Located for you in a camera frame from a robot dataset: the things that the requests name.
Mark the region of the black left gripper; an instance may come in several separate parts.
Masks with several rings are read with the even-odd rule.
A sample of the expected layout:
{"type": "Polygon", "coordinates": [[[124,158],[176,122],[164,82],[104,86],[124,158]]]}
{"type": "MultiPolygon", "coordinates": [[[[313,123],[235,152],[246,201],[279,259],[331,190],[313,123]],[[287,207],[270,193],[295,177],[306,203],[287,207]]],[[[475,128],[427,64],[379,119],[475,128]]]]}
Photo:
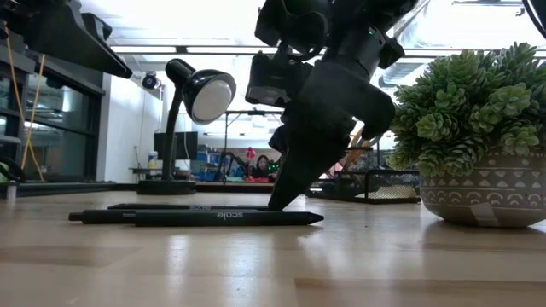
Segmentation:
{"type": "Polygon", "coordinates": [[[80,9],[78,0],[0,0],[0,40],[9,37],[8,30],[25,30],[25,44],[34,51],[130,78],[132,70],[107,45],[112,27],[80,9]]]}

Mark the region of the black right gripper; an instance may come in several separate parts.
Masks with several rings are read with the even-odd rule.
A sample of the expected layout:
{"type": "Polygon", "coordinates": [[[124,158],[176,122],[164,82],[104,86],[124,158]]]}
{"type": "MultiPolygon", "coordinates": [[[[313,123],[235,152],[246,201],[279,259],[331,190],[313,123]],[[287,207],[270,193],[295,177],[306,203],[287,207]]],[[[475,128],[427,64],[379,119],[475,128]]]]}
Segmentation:
{"type": "Polygon", "coordinates": [[[370,139],[386,132],[394,117],[392,98],[357,63],[293,64],[284,78],[289,101],[283,125],[270,139],[282,154],[270,210],[283,210],[345,156],[354,119],[364,123],[362,136],[370,139]]]}

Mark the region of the yellow-handled scissors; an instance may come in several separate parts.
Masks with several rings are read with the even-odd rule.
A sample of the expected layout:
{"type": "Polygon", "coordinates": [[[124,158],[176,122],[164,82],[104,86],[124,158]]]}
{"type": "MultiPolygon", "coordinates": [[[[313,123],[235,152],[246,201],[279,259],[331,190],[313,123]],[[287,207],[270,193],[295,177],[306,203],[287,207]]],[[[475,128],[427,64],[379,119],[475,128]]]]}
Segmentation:
{"type": "Polygon", "coordinates": [[[353,165],[363,154],[372,151],[373,146],[383,137],[383,135],[379,135],[375,138],[366,140],[362,137],[362,133],[363,126],[351,139],[349,147],[346,149],[345,163],[342,167],[343,171],[348,171],[351,165],[353,165]]]}

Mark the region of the black ballpoint pen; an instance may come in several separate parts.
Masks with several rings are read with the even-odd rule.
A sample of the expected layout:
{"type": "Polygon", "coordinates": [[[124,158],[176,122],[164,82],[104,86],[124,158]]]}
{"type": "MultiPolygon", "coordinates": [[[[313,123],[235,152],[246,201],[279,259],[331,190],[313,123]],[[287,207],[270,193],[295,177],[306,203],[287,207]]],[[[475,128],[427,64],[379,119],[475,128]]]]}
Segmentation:
{"type": "Polygon", "coordinates": [[[269,211],[270,208],[268,206],[211,206],[211,205],[167,205],[167,204],[122,203],[122,204],[109,206],[108,210],[269,211]]]}
{"type": "Polygon", "coordinates": [[[135,211],[86,210],[71,212],[68,220],[83,224],[124,224],[134,223],[136,215],[135,211]]]}
{"type": "Polygon", "coordinates": [[[138,211],[137,227],[304,226],[324,216],[307,211],[138,211]]]}

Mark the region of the black mesh desk organizer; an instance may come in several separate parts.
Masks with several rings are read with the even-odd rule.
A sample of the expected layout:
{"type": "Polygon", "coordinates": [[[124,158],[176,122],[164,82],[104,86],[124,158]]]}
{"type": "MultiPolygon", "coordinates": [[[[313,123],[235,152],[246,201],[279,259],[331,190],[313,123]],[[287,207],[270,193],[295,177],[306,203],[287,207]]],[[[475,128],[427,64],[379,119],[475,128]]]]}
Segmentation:
{"type": "Polygon", "coordinates": [[[386,165],[387,153],[382,150],[363,154],[348,171],[343,171],[345,156],[323,173],[305,192],[310,198],[338,200],[371,205],[418,203],[421,201],[419,172],[416,170],[396,171],[386,165]],[[393,201],[370,201],[357,199],[356,195],[375,191],[379,187],[394,185],[412,186],[417,189],[418,199],[393,201]]]}

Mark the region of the person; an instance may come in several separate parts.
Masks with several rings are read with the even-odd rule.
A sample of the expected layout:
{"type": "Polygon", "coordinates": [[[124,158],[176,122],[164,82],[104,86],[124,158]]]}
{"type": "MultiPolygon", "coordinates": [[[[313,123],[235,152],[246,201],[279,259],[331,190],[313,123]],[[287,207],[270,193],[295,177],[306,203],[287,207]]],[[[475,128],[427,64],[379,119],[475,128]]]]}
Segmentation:
{"type": "Polygon", "coordinates": [[[256,162],[256,165],[252,168],[251,175],[254,178],[268,178],[270,179],[269,171],[269,159],[265,155],[260,155],[256,162]]]}

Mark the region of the blue storage bins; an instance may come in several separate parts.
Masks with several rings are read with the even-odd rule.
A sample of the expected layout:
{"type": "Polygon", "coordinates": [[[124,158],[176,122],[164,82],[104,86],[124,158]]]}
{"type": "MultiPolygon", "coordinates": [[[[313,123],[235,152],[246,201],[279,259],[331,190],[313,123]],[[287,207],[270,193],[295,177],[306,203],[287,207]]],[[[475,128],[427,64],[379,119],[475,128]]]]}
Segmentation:
{"type": "Polygon", "coordinates": [[[222,153],[205,153],[199,152],[197,155],[197,169],[198,171],[217,171],[222,164],[222,153]]]}

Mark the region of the cluttered workbench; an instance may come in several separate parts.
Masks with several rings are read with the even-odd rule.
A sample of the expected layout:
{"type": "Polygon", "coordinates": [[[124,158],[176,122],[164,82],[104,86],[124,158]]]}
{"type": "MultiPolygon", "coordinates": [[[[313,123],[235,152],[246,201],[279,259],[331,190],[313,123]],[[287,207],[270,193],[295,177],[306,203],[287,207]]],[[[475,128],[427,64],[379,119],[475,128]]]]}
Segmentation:
{"type": "MultiPolygon", "coordinates": [[[[162,168],[131,167],[133,175],[145,176],[146,180],[160,180],[162,168]]],[[[249,182],[249,183],[273,183],[273,177],[248,177],[247,168],[244,165],[208,167],[205,171],[187,171],[175,168],[172,171],[173,180],[190,180],[196,182],[249,182]]]]}

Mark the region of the black desk lamp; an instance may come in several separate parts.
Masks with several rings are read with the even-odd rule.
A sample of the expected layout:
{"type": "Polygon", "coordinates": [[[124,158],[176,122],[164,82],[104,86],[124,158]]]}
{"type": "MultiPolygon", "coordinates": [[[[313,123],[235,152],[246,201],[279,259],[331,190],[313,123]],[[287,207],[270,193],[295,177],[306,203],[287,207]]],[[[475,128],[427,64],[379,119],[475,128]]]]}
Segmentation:
{"type": "Polygon", "coordinates": [[[176,179],[174,164],[178,137],[175,128],[180,107],[198,125],[208,125],[224,114],[236,93],[231,74],[215,69],[196,70],[188,62],[174,58],[166,63],[166,76],[175,92],[168,113],[163,141],[161,178],[141,180],[136,192],[143,195],[187,195],[196,192],[195,181],[176,179]]]}

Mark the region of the black computer monitor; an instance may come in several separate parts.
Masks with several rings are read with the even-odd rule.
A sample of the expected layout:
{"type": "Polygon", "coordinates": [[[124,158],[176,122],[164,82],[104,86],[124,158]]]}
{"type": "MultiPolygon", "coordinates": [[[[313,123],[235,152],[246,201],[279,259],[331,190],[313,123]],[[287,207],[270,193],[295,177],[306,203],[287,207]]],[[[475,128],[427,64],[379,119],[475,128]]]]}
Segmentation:
{"type": "MultiPolygon", "coordinates": [[[[162,160],[165,155],[166,133],[154,134],[154,151],[158,153],[158,160],[162,160]]],[[[175,160],[197,160],[198,156],[198,134],[196,131],[176,132],[175,150],[172,154],[175,160]]]]}

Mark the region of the green succulent in patterned pot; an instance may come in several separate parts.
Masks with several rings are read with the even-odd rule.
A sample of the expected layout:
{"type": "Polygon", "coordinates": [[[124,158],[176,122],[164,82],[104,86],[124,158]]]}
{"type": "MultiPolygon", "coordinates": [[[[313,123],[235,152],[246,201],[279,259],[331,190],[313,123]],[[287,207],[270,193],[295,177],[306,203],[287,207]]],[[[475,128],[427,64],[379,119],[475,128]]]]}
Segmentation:
{"type": "Polygon", "coordinates": [[[395,98],[386,162],[419,172],[432,214],[479,226],[469,207],[489,202],[497,228],[546,221],[546,62],[536,46],[440,56],[395,98]]]}

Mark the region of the grey tape strip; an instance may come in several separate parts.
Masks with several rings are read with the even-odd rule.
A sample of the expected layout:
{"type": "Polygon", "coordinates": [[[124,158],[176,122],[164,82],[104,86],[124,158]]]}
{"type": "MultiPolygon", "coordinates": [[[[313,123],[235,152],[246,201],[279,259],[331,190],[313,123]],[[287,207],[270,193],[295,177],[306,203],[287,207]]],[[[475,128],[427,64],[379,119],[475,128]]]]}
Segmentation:
{"type": "Polygon", "coordinates": [[[489,202],[473,204],[470,207],[477,224],[481,227],[498,227],[499,221],[489,202]]]}

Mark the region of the black metal frame stand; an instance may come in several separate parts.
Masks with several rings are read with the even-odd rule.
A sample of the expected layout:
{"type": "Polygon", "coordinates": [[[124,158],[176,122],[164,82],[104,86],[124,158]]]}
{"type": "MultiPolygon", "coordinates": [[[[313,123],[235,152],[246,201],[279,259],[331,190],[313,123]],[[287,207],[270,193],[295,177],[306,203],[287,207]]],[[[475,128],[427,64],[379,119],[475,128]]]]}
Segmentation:
{"type": "MultiPolygon", "coordinates": [[[[258,110],[238,110],[226,111],[224,123],[224,147],[222,166],[225,165],[225,160],[229,156],[228,148],[248,148],[264,146],[265,139],[269,140],[273,134],[273,129],[276,129],[280,124],[280,115],[282,111],[267,111],[258,110]]],[[[231,166],[235,156],[230,155],[229,164],[231,166]]]]}

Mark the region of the black aluminium table frame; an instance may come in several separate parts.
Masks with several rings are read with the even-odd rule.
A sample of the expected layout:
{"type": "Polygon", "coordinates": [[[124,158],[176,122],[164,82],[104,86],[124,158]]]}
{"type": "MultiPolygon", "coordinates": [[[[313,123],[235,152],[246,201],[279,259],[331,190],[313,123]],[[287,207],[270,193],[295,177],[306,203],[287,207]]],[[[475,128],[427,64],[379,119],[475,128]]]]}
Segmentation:
{"type": "MultiPolygon", "coordinates": [[[[21,183],[17,187],[19,197],[44,196],[55,194],[84,194],[108,191],[136,191],[135,183],[116,182],[32,182],[21,183]]],[[[203,193],[251,193],[269,194],[272,183],[261,182],[197,182],[195,190],[203,193]]]]}

